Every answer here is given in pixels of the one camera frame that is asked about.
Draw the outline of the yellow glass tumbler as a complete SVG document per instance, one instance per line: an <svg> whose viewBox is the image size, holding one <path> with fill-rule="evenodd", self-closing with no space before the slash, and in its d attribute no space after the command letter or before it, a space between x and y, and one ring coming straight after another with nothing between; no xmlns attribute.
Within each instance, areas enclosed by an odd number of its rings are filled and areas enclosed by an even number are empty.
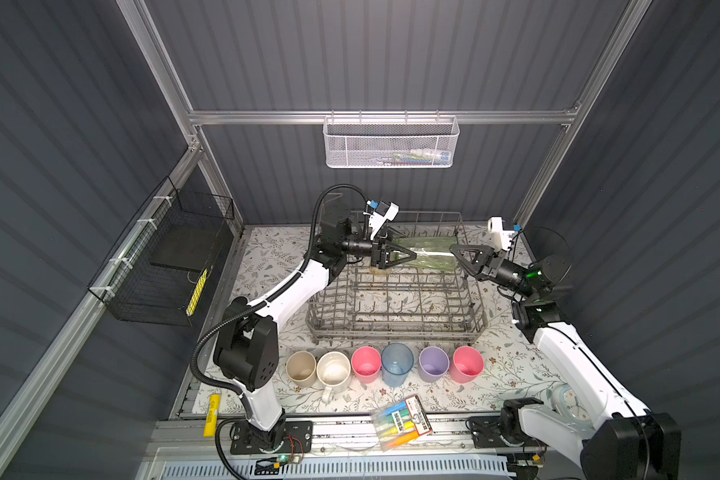
<svg viewBox="0 0 720 480"><path fill-rule="evenodd" d="M373 276L385 277L385 276L388 276L388 275L389 275L389 272L388 272L387 270L385 270L385 269L379 269L379 268L376 268L376 267L369 267L369 268L368 268L368 271L369 271L369 273L370 273L371 275L373 275Z"/></svg>

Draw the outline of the blue plastic tumbler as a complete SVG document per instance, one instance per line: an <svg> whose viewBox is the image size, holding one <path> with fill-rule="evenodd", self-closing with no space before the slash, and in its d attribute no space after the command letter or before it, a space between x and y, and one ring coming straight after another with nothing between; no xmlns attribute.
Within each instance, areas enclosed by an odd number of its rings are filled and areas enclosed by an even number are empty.
<svg viewBox="0 0 720 480"><path fill-rule="evenodd" d="M402 386L414 363L413 352L408 346L402 343L390 343L381 353L383 381L391 388Z"/></svg>

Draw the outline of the green glass tumbler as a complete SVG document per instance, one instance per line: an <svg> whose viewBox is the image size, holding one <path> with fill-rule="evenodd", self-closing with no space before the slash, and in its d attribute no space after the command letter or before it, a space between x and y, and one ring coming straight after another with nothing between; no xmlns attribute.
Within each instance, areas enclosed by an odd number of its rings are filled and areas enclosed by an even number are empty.
<svg viewBox="0 0 720 480"><path fill-rule="evenodd" d="M402 264L403 268L454 271L458 262L450 251L457 243L455 236L404 237L394 243L416 254L416 258Z"/></svg>

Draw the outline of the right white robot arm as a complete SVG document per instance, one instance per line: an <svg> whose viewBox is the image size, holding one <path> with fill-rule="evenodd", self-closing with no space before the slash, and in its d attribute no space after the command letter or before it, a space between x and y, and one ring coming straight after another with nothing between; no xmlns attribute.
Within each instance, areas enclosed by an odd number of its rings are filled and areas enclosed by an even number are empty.
<svg viewBox="0 0 720 480"><path fill-rule="evenodd" d="M507 400L502 434L513 442L537 439L574 462L588 479L676 479L681 429L654 413L611 374L557 304L571 264L549 255L523 267L487 245L453 244L464 272L510 291L512 320L550 360L589 415L581 426L533 398Z"/></svg>

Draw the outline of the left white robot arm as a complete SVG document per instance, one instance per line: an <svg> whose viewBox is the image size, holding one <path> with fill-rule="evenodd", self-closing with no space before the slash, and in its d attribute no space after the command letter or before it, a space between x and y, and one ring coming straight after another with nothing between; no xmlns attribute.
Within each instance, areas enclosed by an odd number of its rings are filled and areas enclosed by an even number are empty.
<svg viewBox="0 0 720 480"><path fill-rule="evenodd" d="M265 434L278 430L285 418L272 384L282 327L313 296L331 285L351 258L367 258L377 269L416 258L415 253L392 240L389 224L400 213L397 204L362 195L364 208L355 214L338 201L327 199L343 189L361 191L339 184L321 193L313 209L306 251L295 270L256 300L233 300L223 320L206 336L208 341L215 341L212 361L224 377L206 383L234 392L249 425Z"/></svg>

